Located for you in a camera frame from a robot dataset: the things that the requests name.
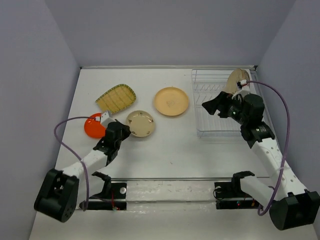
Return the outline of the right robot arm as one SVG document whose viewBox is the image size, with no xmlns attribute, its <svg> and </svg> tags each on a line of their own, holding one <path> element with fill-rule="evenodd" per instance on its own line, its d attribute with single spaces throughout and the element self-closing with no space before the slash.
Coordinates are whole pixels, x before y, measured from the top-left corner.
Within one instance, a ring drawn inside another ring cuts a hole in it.
<svg viewBox="0 0 320 240">
<path fill-rule="evenodd" d="M 275 135 L 263 121 L 265 105 L 256 94 L 233 96 L 220 92 L 217 97 L 202 103 L 210 114 L 231 118 L 240 124 L 242 138 L 256 154 L 273 186 L 262 183 L 251 171 L 233 174 L 230 190 L 235 196 L 251 196 L 259 206 L 259 215 L 268 211 L 278 230 L 311 225 L 320 208 L 320 195 L 309 191 L 297 178 L 281 153 Z"/>
</svg>

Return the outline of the beige bird-pattern plate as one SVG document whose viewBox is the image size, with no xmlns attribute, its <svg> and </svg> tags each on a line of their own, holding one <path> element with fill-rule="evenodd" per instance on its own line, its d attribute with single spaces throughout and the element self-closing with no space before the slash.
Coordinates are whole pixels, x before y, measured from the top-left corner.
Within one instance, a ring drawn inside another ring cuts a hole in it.
<svg viewBox="0 0 320 240">
<path fill-rule="evenodd" d="M 241 68 L 235 69 L 228 77 L 223 92 L 235 94 L 238 91 L 238 82 L 242 80 L 250 81 L 249 73 Z"/>
</svg>

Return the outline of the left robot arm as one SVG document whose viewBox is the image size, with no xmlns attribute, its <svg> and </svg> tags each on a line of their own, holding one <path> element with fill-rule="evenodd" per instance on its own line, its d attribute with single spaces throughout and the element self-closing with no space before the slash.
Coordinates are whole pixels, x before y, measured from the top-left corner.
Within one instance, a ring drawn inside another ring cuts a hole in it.
<svg viewBox="0 0 320 240">
<path fill-rule="evenodd" d="M 128 125 L 111 121 L 104 136 L 85 157 L 63 169 L 52 168 L 46 173 L 34 210 L 64 223 L 77 207 L 86 211 L 90 198 L 111 196 L 111 178 L 101 171 L 116 158 L 122 142 L 130 135 Z"/>
</svg>

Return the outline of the small cream calligraphy plate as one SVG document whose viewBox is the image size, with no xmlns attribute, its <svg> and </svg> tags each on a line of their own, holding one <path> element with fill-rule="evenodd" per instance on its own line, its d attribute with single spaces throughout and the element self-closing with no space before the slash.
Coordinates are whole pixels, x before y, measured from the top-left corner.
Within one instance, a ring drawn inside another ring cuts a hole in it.
<svg viewBox="0 0 320 240">
<path fill-rule="evenodd" d="M 134 137 L 145 138 L 151 135 L 156 128 L 154 118 L 146 111 L 135 110 L 131 112 L 125 121 Z"/>
</svg>

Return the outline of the green bamboo-pattern tray plate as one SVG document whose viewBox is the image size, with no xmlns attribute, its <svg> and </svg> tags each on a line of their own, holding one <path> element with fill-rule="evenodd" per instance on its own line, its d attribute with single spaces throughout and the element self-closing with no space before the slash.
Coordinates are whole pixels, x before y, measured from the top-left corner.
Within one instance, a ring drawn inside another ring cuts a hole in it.
<svg viewBox="0 0 320 240">
<path fill-rule="evenodd" d="M 130 107 L 136 99 L 136 93 L 131 87 L 118 84 L 103 93 L 95 103 L 102 112 L 115 114 Z"/>
</svg>

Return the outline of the orange round plate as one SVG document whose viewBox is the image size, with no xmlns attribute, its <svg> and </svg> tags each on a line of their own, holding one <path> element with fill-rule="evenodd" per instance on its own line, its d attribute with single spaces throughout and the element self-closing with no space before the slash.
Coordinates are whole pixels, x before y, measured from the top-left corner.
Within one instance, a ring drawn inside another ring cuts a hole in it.
<svg viewBox="0 0 320 240">
<path fill-rule="evenodd" d="M 95 113 L 86 119 L 84 123 L 84 132 L 90 137 L 94 139 L 101 139 L 105 136 L 106 128 L 101 125 L 100 117 L 101 113 Z"/>
</svg>

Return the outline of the peach round plate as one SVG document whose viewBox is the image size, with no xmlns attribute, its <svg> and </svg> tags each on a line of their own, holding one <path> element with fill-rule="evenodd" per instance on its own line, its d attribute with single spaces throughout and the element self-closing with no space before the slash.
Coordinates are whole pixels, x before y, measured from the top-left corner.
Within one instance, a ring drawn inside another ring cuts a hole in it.
<svg viewBox="0 0 320 240">
<path fill-rule="evenodd" d="M 155 94 L 153 105 L 161 114 L 175 117 L 183 114 L 188 109 L 189 97 L 180 88 L 165 87 Z"/>
</svg>

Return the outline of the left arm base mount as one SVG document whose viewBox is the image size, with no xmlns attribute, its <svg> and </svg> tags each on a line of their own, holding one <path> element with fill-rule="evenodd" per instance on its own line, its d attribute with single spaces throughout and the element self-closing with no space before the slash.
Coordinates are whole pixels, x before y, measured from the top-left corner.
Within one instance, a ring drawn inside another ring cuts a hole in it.
<svg viewBox="0 0 320 240">
<path fill-rule="evenodd" d="M 102 189 L 97 194 L 91 194 L 87 206 L 86 201 L 83 201 L 79 204 L 79 208 L 88 211 L 125 211 L 127 182 L 113 182 L 110 176 L 97 171 L 92 176 L 103 181 Z"/>
</svg>

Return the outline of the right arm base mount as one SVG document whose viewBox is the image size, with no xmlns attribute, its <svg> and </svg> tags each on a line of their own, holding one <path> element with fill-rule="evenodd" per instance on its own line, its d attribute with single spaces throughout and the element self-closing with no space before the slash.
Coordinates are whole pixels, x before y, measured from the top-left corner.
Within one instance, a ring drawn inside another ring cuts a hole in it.
<svg viewBox="0 0 320 240">
<path fill-rule="evenodd" d="M 215 182 L 212 194 L 216 200 L 217 210 L 257 209 L 259 207 L 259 202 L 250 195 L 235 191 L 230 181 Z"/>
</svg>

